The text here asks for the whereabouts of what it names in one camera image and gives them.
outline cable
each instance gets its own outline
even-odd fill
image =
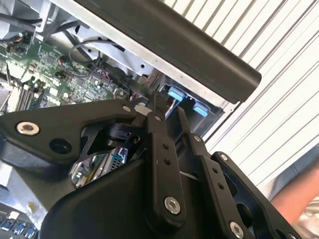
[[[7,22],[11,25],[20,27],[26,31],[34,32],[35,31],[35,26],[31,25],[30,23],[20,19],[16,18],[14,16],[9,16],[3,13],[0,13],[0,21]]]
[[[86,44],[89,44],[89,43],[104,43],[104,44],[110,44],[110,45],[115,45],[117,46],[116,43],[113,43],[111,41],[108,41],[108,40],[87,40],[87,41],[83,41],[75,46],[73,46],[70,50],[69,50],[69,58],[71,60],[73,60],[74,62],[77,62],[77,63],[80,63],[80,64],[88,64],[88,63],[92,63],[94,61],[96,61],[97,59],[99,59],[99,57],[95,60],[91,60],[91,61],[76,61],[72,58],[72,52],[75,50],[75,49],[78,49],[80,47],[83,47],[84,45]]]
[[[66,24],[63,24],[61,26],[59,26],[54,32],[53,34],[55,33],[58,33],[58,32],[62,32],[62,31],[65,31],[69,28],[72,28],[72,27],[75,27],[75,26],[78,26],[80,25],[79,21],[72,21],[72,22],[68,22]]]
[[[21,19],[21,18],[18,18],[18,17],[17,17],[17,19],[20,19],[20,20],[22,20],[22,21],[25,21],[26,23],[29,23],[29,24],[31,24],[31,25],[39,24],[39,23],[42,22],[42,19],[41,19],[41,18],[40,18],[40,19]]]
[[[1,39],[0,43],[12,43],[12,42],[19,42],[23,40],[23,37],[17,38],[16,36],[10,37],[8,39]]]
[[[42,22],[42,19],[21,19],[15,16],[10,16],[10,15],[6,15],[3,13],[0,13],[0,21],[4,21],[7,22],[11,25],[17,26],[19,28],[22,28],[26,31],[30,31],[30,32],[34,32],[35,31],[35,26],[33,26],[32,24],[37,24]],[[79,21],[72,21],[72,22],[68,22],[62,26],[59,26],[54,32],[54,33],[58,33],[61,31],[64,31],[66,29],[78,26],[80,23]]]
[[[68,40],[72,43],[73,46],[79,44],[79,42],[75,40],[74,37],[68,31],[63,31],[63,34],[66,36],[66,38],[68,38]],[[82,48],[78,48],[78,51],[86,60],[92,60],[92,58]]]

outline skin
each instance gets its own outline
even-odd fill
[[[290,224],[297,222],[306,206],[319,195],[319,160],[309,170],[288,184],[271,201]]]

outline chrome metal part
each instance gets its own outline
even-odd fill
[[[127,111],[127,112],[131,112],[131,109],[130,109],[130,107],[127,107],[127,106],[123,106],[123,109],[124,109],[125,111]]]
[[[241,227],[237,223],[231,222],[229,224],[229,226],[230,226],[231,231],[233,232],[233,234],[237,238],[239,238],[239,239],[244,238],[244,232],[243,232],[243,230],[241,229]]]
[[[224,154],[220,155],[220,157],[221,157],[224,161],[228,161],[228,158],[227,158]]]
[[[91,26],[95,31],[121,45],[127,51],[130,51],[132,54],[144,59],[148,64],[171,77],[173,80],[186,87],[190,91],[201,96],[204,100],[210,102],[214,106],[223,108],[225,104],[227,104],[227,101],[224,98],[214,93],[186,73],[177,69],[172,64],[166,62],[144,46],[138,44],[133,39],[126,36],[124,33],[114,28],[107,22],[103,21],[75,1],[52,0],[52,2],[68,13],[72,14],[74,17],[78,18],[83,23]]]
[[[289,234],[292,239],[297,239],[293,234]]]
[[[170,213],[175,215],[180,213],[180,204],[175,198],[173,197],[165,198],[164,205]]]
[[[194,138],[196,141],[201,142],[201,138],[199,136],[195,135]]]
[[[158,117],[158,116],[154,116],[154,118],[155,118],[156,120],[158,120],[158,121],[161,121],[161,118]]]
[[[16,130],[27,136],[34,136],[40,132],[39,126],[32,122],[21,122],[16,126]]]

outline electronic component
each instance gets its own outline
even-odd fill
[[[30,226],[28,229],[26,229],[24,237],[27,239],[31,239],[36,233],[37,229],[35,228],[35,226]]]
[[[12,229],[13,224],[14,224],[13,219],[7,219],[2,223],[1,230],[8,232]]]
[[[18,223],[13,229],[13,234],[18,236],[21,235],[25,227],[26,227],[26,223]]]
[[[46,63],[53,65],[54,62],[55,62],[55,58],[49,55],[46,59]]]

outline black metal arm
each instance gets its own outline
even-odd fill
[[[128,163],[62,197],[41,239],[300,238],[235,163],[212,156],[183,109],[165,120],[156,98],[147,115],[110,100],[6,114],[0,157],[44,181],[115,147]]]

